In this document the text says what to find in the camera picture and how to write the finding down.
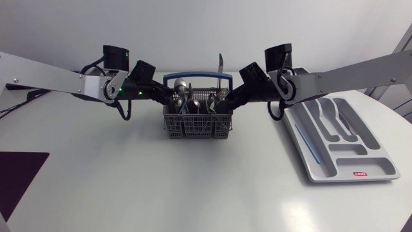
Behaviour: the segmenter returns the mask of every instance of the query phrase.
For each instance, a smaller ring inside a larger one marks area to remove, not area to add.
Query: blue basket handle
[[[163,85],[167,87],[168,80],[177,79],[180,77],[214,77],[226,79],[229,81],[229,90],[233,90],[232,75],[217,72],[180,72],[167,74],[163,76]]]

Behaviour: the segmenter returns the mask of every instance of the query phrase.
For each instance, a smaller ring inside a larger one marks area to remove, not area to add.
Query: dishwasher basket
[[[232,90],[232,76],[224,73],[214,72],[183,72],[173,73],[164,76],[164,85],[167,86],[167,80],[179,77],[215,77],[227,79],[229,81],[229,90]],[[174,94],[170,103],[163,107],[165,119],[165,129],[169,133],[170,139],[227,139],[229,131],[232,130],[233,110],[228,108],[226,100],[216,105],[216,113],[210,114],[207,111],[207,103],[211,102],[209,97],[216,95],[221,89],[218,88],[193,88],[192,100],[198,100],[200,109],[194,105],[193,101],[187,103],[189,113],[177,114],[174,104],[178,99]]]

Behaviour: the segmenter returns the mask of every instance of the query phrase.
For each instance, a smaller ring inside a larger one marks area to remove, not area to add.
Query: knife
[[[223,73],[223,57],[219,53],[219,68],[218,73]],[[218,79],[218,89],[220,89],[221,78]]]

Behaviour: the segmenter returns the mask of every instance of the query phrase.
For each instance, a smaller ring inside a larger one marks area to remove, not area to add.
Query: blue strip
[[[410,115],[411,113],[412,113],[412,111],[409,112],[409,113],[407,113],[407,114],[405,114],[403,117],[406,117],[406,116]]]
[[[393,110],[397,110],[399,107],[401,107],[401,106],[405,105],[406,103],[408,103],[408,102],[410,102],[410,101],[412,101],[412,99],[410,99],[410,100],[408,100],[408,101],[406,101],[406,102],[402,103],[400,106],[396,107],[396,108],[395,108],[395,109],[393,109]]]
[[[185,102],[183,102],[182,107],[180,107],[180,110],[179,110],[178,114],[183,113],[183,109],[186,107],[186,104],[187,104],[187,100],[185,100]]]
[[[167,87],[167,81],[171,79],[177,79],[179,77],[214,77],[220,79],[226,79],[229,81],[229,90],[233,90],[233,80],[232,75],[225,73],[216,73],[216,72],[180,72],[172,73],[163,76],[163,85]]]
[[[304,140],[304,143],[306,143],[306,145],[308,146],[310,152],[311,152],[312,155],[315,157],[316,162],[317,162],[318,164],[320,164],[320,163],[321,163],[321,160],[320,160],[319,157],[316,155],[316,152],[314,151],[314,149],[312,148],[312,146],[309,144],[309,141],[308,141],[308,140],[306,139],[306,137],[303,135],[301,129],[299,129],[299,127],[298,127],[296,124],[295,124],[295,126],[296,126],[296,129],[298,130],[298,132],[301,134],[301,136],[302,136],[302,138],[303,138],[303,140]]]

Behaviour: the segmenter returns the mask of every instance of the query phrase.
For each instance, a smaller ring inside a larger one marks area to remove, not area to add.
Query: gray plastic cutlery tray
[[[285,110],[283,121],[312,182],[400,177],[376,136],[342,97],[298,103]]]

